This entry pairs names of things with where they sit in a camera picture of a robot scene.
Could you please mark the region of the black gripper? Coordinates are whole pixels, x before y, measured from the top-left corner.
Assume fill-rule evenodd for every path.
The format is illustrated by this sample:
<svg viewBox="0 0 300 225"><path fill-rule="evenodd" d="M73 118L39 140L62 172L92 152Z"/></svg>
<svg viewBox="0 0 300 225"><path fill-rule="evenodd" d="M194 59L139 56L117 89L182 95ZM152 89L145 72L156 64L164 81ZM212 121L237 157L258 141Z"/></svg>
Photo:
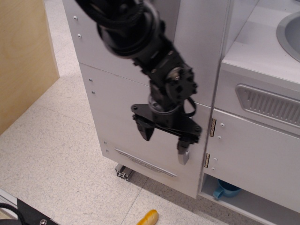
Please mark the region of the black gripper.
<svg viewBox="0 0 300 225"><path fill-rule="evenodd" d="M158 112L148 104L131 106L133 120L144 140L149 141L154 129L178 136L177 151L179 155L188 152L191 143L198 143L202 128L191 118L184 115L180 107L169 112Z"/></svg>

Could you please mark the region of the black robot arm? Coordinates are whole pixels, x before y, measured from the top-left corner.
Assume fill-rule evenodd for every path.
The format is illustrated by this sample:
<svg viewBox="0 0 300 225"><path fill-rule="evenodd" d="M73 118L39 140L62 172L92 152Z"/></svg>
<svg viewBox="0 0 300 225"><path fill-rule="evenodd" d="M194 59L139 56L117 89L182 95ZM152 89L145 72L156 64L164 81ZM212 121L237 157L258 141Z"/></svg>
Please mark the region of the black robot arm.
<svg viewBox="0 0 300 225"><path fill-rule="evenodd" d="M186 113L184 103L197 93L194 73L165 36L158 11L143 0L80 0L80 8L96 23L105 47L131 59L150 80L147 104L131 107L133 119L146 141L155 129L178 136L177 151L187 157L197 143L201 127Z"/></svg>

